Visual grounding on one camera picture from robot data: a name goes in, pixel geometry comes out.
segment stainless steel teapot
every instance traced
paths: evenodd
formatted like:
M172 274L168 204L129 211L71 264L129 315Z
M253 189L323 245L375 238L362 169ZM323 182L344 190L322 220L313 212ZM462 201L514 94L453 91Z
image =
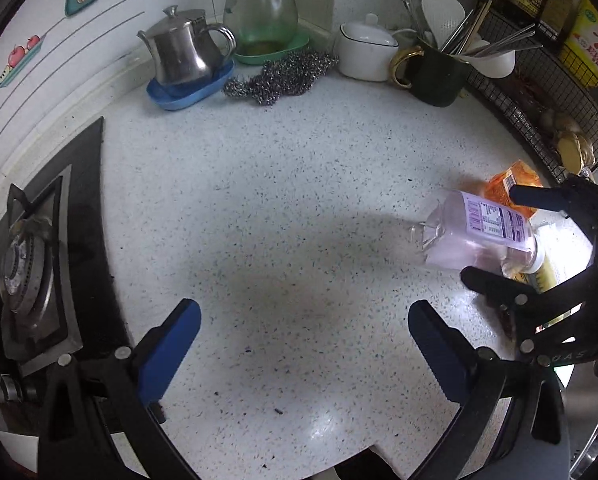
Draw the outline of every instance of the stainless steel teapot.
M166 18L137 36L143 40L154 60L156 79L162 85L178 85L211 79L237 48L232 31L220 23L205 23L203 9L176 12L176 5L164 9ZM228 40L223 55L210 37L216 30Z

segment orange package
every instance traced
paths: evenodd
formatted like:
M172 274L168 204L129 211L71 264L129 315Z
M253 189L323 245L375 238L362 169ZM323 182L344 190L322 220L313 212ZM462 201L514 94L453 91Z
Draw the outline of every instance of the orange package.
M543 187L539 175L524 161L518 160L503 173L498 173L490 179L483 196L492 202L511 207L529 220L537 210L533 207L517 205L510 200L509 191L514 184Z

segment green tray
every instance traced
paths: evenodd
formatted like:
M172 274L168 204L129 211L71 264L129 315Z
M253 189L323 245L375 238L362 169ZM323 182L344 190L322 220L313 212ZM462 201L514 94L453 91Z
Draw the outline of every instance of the green tray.
M276 61L277 59L281 59L288 52L306 46L309 41L310 37L305 32L297 32L284 50L273 52L272 54L262 54L261 56L242 56L241 54L235 54L234 59L246 65L263 65L266 61Z

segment glass pitcher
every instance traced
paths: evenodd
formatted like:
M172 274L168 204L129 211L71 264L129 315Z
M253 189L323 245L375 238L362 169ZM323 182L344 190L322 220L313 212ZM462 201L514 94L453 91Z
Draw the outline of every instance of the glass pitcher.
M237 37L237 53L261 56L284 50L297 30L294 0L225 0L223 23Z

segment nutrition label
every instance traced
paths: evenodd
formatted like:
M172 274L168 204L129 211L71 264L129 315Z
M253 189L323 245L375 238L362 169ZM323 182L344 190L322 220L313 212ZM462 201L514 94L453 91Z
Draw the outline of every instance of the nutrition label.
M528 237L525 219L516 211L463 193L468 229L513 242L525 242Z

